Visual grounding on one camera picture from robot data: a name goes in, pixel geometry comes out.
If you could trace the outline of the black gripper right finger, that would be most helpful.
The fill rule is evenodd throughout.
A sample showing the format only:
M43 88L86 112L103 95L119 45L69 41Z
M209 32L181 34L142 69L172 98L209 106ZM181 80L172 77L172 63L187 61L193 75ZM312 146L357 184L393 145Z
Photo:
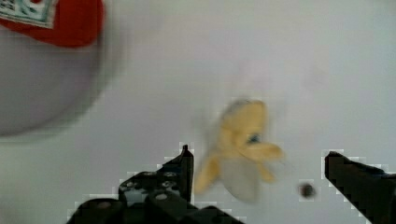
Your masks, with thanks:
M395 175L331 151L325 177L372 224L395 224Z

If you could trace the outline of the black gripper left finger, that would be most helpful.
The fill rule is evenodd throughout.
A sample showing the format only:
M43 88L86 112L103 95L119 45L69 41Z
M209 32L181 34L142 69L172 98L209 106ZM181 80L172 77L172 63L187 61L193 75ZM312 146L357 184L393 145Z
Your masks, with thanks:
M188 146L156 171L121 182L118 197L89 199L65 224L245 224L209 205L191 203L194 157Z

